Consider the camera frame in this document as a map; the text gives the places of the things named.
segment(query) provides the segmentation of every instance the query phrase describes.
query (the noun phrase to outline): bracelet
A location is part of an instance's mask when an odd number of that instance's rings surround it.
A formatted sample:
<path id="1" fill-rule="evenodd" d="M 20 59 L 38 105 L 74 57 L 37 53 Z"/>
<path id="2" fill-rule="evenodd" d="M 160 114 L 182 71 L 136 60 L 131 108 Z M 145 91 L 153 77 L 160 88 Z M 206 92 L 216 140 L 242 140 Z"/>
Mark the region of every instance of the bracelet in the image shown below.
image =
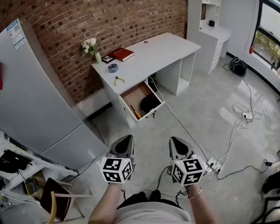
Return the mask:
<path id="1" fill-rule="evenodd" d="M 200 191 L 198 192 L 198 194 L 196 194 L 193 197 L 188 197 L 188 199 L 191 200 L 191 199 L 194 199 L 195 197 L 198 197 L 201 194 L 201 192 L 202 192 L 202 188 L 200 188 Z"/>

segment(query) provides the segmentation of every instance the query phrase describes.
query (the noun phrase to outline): white refrigerator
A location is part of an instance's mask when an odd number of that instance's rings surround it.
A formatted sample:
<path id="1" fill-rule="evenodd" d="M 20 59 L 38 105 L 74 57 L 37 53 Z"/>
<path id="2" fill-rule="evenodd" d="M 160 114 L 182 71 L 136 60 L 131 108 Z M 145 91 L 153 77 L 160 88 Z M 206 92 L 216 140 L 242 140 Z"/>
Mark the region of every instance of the white refrigerator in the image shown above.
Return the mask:
<path id="1" fill-rule="evenodd" d="M 72 169 L 106 146 L 88 128 L 29 24 L 19 20 L 0 33 L 0 129 L 48 160 Z"/>

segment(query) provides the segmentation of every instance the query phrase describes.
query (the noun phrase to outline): flower vase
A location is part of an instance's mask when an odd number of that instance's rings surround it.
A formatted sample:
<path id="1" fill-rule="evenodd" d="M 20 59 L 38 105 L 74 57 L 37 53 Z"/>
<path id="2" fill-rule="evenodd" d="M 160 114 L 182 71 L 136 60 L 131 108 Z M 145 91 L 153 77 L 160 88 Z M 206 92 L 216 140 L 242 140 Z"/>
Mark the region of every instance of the flower vase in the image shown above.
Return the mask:
<path id="1" fill-rule="evenodd" d="M 95 53 L 95 58 L 97 60 L 97 63 L 101 63 L 102 62 L 102 57 L 101 55 L 99 54 L 99 52 Z"/>

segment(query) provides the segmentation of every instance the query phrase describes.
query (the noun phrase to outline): sticker on refrigerator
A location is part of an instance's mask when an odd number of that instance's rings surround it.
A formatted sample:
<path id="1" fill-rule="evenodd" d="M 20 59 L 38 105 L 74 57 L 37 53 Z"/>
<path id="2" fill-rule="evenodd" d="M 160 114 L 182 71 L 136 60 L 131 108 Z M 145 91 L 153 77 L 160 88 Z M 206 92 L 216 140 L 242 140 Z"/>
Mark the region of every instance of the sticker on refrigerator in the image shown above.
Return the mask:
<path id="1" fill-rule="evenodd" d="M 8 35 L 13 42 L 13 45 L 15 49 L 17 50 L 19 47 L 21 47 L 25 42 L 26 38 L 23 34 L 22 28 L 20 26 L 19 20 L 15 20 L 12 24 L 10 24 L 6 28 Z"/>

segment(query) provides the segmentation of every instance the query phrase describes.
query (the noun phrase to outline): brick wall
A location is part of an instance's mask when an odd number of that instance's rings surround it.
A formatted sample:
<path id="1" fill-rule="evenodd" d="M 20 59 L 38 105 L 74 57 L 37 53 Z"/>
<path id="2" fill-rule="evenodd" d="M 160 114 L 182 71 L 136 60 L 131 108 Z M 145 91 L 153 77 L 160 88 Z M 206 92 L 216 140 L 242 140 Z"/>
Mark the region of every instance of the brick wall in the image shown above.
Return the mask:
<path id="1" fill-rule="evenodd" d="M 51 65 L 76 103 L 102 88 L 94 58 L 80 51 L 97 38 L 101 55 L 170 32 L 185 37 L 186 0 L 0 0 L 0 32 L 16 18 L 33 25 Z"/>

